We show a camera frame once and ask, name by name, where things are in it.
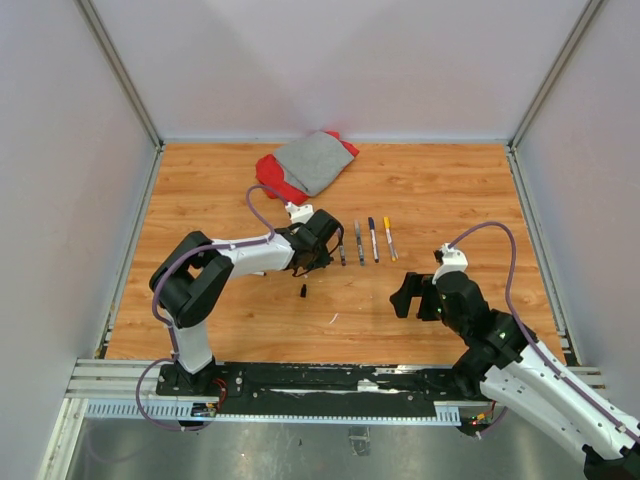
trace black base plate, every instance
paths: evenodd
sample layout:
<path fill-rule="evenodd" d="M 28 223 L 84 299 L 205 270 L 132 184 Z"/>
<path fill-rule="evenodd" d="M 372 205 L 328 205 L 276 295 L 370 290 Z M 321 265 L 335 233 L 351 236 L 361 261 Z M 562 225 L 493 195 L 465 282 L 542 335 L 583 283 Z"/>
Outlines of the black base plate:
<path fill-rule="evenodd" d="M 462 400 L 449 368 L 416 371 L 396 365 L 226 363 L 214 378 L 229 386 L 222 413 L 244 415 L 425 417 L 434 401 Z M 161 369 L 161 396 L 192 396 L 174 365 Z M 201 393 L 218 396 L 212 383 Z"/>

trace red cloth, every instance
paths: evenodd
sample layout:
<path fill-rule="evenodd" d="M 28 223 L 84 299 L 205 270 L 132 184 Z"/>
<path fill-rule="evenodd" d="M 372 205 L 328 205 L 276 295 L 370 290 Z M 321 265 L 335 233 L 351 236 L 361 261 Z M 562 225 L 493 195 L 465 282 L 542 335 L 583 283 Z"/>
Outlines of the red cloth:
<path fill-rule="evenodd" d="M 340 140 L 340 134 L 338 132 L 326 132 L 329 135 Z M 347 149 L 347 151 L 356 157 L 360 151 L 349 142 L 340 140 L 340 143 Z M 267 185 L 273 188 L 276 192 L 286 198 L 288 201 L 295 203 L 296 205 L 302 205 L 309 199 L 309 196 L 304 192 L 301 192 L 295 187 L 292 187 L 284 181 L 284 171 L 276 160 L 273 154 L 262 157 L 256 163 L 256 179 L 263 185 Z M 264 191 L 269 198 L 276 198 L 276 196 L 265 190 Z"/>

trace yellow marker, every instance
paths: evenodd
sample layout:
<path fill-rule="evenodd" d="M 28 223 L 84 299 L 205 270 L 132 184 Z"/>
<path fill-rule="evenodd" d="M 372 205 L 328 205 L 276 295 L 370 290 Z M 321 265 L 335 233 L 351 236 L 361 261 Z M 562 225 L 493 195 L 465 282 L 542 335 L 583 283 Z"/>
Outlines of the yellow marker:
<path fill-rule="evenodd" d="M 398 252 L 396 252 L 393 246 L 393 239 L 391 238 L 391 222 L 389 221 L 389 217 L 384 217 L 382 221 L 384 223 L 384 230 L 387 233 L 387 243 L 389 244 L 389 251 L 391 252 L 391 261 L 395 262 L 398 259 Z"/>

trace white wall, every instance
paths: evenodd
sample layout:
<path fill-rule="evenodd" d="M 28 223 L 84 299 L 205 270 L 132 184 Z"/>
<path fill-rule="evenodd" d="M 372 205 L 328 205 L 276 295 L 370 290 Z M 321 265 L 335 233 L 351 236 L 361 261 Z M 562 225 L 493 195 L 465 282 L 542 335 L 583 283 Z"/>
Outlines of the white wall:
<path fill-rule="evenodd" d="M 161 134 L 509 138 L 585 0 L 95 0 Z"/>
<path fill-rule="evenodd" d="M 153 148 L 70 0 L 0 2 L 0 478 L 33 478 Z"/>
<path fill-rule="evenodd" d="M 519 148 L 570 324 L 640 416 L 640 3 L 608 2 Z"/>

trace folded towel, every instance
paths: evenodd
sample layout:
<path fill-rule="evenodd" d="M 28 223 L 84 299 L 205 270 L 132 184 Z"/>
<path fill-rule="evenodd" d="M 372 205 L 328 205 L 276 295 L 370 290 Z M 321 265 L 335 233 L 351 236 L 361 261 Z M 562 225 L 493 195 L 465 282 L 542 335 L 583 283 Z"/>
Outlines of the folded towel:
<path fill-rule="evenodd" d="M 300 205 L 327 188 L 358 153 L 339 133 L 316 132 L 258 160 L 256 178 Z"/>

